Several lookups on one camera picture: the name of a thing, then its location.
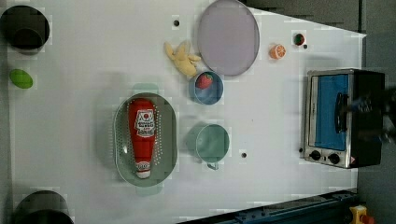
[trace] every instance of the small red object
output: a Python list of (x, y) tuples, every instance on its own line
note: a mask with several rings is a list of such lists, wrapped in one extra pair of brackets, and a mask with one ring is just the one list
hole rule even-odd
[(213, 83), (213, 77), (209, 74), (202, 74), (198, 77), (195, 86), (201, 90), (208, 88)]
[(136, 174), (139, 178), (148, 178), (156, 134), (154, 104), (143, 98), (133, 100), (129, 104), (128, 121)]
[(364, 224), (375, 224), (375, 219), (366, 215), (361, 216), (361, 222)]
[(305, 42), (305, 37), (302, 34), (297, 34), (294, 37), (294, 44), (297, 46), (301, 46)]

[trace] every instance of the oven window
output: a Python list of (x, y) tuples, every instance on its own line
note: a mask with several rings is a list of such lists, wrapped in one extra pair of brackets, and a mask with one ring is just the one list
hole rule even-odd
[(337, 133), (334, 110), (339, 92), (347, 94), (348, 75), (322, 76), (318, 78), (317, 122), (315, 147), (346, 150), (346, 133)]

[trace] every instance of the yellow object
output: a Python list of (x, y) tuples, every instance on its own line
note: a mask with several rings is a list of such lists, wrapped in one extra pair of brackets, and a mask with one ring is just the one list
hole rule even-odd
[(361, 222), (361, 216), (367, 215), (366, 207), (358, 205), (355, 207), (349, 207), (349, 210), (352, 212), (353, 215), (353, 220), (350, 224), (364, 224)]
[(201, 57), (189, 54), (190, 43), (184, 41), (178, 46), (177, 52), (174, 53), (172, 46), (165, 42), (165, 51), (168, 57), (175, 63), (176, 68), (187, 77), (197, 75), (196, 63), (201, 61)]

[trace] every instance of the oven knob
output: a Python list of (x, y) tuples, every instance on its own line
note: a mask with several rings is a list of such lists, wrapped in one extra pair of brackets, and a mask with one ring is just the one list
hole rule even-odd
[(340, 162), (340, 157), (337, 154), (332, 154), (328, 157), (328, 159), (330, 160), (330, 162), (332, 164), (337, 164), (338, 162)]
[(309, 154), (309, 156), (314, 160), (314, 161), (318, 161), (320, 159), (320, 152), (318, 151), (313, 151), (311, 154)]

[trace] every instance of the orange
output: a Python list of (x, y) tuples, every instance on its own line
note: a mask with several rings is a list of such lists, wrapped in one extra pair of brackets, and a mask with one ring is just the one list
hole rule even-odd
[(286, 49), (282, 45), (276, 45), (271, 48), (270, 56), (273, 59), (281, 59), (286, 54)]

